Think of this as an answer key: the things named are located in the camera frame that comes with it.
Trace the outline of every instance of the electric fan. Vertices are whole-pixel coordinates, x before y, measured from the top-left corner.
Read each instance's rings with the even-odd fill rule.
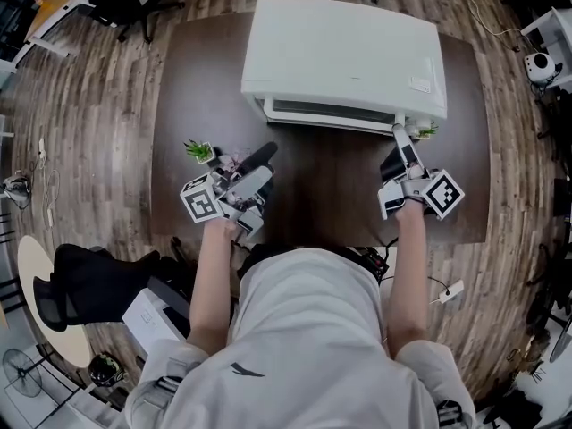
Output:
[[[18,349],[8,349],[2,358],[2,367],[8,382],[26,397],[36,397],[42,391],[42,377],[38,364]]]

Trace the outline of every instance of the white printer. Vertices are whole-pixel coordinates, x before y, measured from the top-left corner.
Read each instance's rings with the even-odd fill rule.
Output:
[[[362,4],[258,0],[241,91],[268,122],[415,137],[447,118],[435,25]]]

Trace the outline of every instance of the power adapter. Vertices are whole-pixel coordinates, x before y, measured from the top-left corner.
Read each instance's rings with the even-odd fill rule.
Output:
[[[463,280],[459,280],[458,282],[451,284],[447,290],[442,291],[439,294],[439,301],[444,304],[448,300],[453,299],[457,294],[462,292],[465,289],[465,285],[463,284]]]
[[[46,154],[46,145],[44,144],[44,137],[39,139],[39,159],[43,163],[46,162],[47,154]]]

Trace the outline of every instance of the shirt logo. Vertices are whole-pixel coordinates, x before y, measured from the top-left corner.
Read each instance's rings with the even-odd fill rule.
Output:
[[[231,367],[234,369],[232,372],[236,375],[242,375],[242,376],[256,376],[256,377],[261,377],[264,375],[261,374],[257,374],[256,372],[252,372],[250,370],[247,370],[246,368],[242,367],[239,363],[237,362],[233,362],[231,364]]]

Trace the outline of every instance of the label sticker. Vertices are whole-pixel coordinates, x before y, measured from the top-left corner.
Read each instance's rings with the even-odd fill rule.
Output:
[[[417,78],[412,76],[409,78],[409,87],[414,90],[420,90],[426,94],[431,94],[431,81],[424,80],[423,78]]]

